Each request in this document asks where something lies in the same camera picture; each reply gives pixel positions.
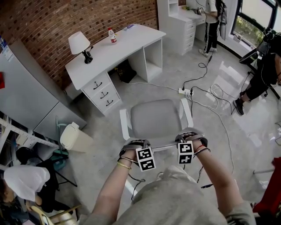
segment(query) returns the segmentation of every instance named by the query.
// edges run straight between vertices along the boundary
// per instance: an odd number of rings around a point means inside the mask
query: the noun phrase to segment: red fabric
[[[281,202],[281,157],[274,158],[275,170],[270,178],[268,187],[260,203],[256,204],[253,212],[275,215]]]
[[[0,72],[0,89],[5,88],[5,83],[4,83],[4,78],[3,78],[3,73]]]

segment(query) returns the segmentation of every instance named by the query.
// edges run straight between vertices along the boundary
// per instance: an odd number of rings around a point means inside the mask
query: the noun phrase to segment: trash can
[[[89,135],[79,130],[79,126],[73,122],[66,126],[60,141],[67,150],[89,152],[94,140]]]

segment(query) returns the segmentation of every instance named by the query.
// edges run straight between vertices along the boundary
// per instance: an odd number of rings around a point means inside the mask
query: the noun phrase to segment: bottle
[[[7,46],[7,42],[5,39],[3,39],[0,35],[0,47],[4,50],[4,48]]]
[[[115,36],[112,28],[108,29],[108,35],[110,37],[111,43],[115,43],[117,41],[116,36]]]

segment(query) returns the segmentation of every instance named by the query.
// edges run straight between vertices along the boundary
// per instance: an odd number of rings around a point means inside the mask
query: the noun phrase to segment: window
[[[238,0],[231,34],[241,36],[242,41],[256,48],[262,41],[265,28],[276,27],[281,31],[281,11],[272,0]]]

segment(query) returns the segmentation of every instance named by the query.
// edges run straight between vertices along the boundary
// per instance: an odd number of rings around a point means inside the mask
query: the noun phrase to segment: black drawer handle
[[[97,82],[95,81],[96,87],[94,88],[94,90],[96,90],[99,86],[101,86],[102,82],[100,83],[100,85],[97,84]]]
[[[113,100],[112,100],[111,102],[109,102],[109,101],[107,100],[107,102],[108,102],[108,104],[107,104],[106,106],[109,106],[111,103],[113,103]]]
[[[108,95],[108,93],[104,94],[104,92],[101,92],[104,96],[101,97],[101,99],[103,99],[106,95]]]

